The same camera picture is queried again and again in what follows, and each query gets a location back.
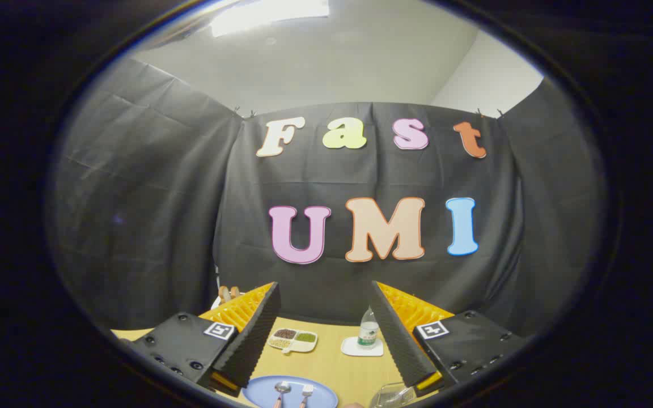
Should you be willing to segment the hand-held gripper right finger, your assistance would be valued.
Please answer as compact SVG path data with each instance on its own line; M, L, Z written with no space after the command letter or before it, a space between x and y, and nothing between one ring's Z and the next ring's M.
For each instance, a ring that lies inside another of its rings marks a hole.
M526 343L482 313L446 312L377 281L370 307L402 382L418 397L479 377Z

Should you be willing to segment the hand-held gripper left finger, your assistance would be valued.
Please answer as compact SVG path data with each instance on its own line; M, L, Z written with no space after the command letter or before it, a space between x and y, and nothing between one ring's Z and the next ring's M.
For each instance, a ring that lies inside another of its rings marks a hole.
M270 282L196 316L179 312L132 342L151 364L237 397L256 369L282 305Z

